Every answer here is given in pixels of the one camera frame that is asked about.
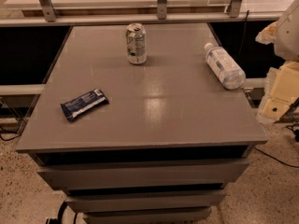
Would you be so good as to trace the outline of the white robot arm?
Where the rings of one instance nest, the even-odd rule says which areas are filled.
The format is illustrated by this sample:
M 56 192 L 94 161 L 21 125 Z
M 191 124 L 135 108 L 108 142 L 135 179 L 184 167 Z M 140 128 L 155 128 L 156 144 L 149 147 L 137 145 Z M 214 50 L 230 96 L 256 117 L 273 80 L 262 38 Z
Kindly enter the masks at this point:
M 275 54 L 284 60 L 280 68 L 269 69 L 256 116 L 262 124 L 270 124 L 279 121 L 299 99 L 299 0 L 294 0 L 255 40 L 272 43 Z

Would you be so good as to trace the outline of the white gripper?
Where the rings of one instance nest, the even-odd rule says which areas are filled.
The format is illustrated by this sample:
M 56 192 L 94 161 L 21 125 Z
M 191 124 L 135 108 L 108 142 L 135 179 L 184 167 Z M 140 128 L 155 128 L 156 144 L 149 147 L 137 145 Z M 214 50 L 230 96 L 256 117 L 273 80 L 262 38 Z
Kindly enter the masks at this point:
M 274 44 L 278 23 L 270 23 L 255 37 L 261 44 Z M 286 61 L 280 68 L 271 67 L 264 84 L 257 120 L 261 124 L 279 121 L 299 98 L 299 62 Z

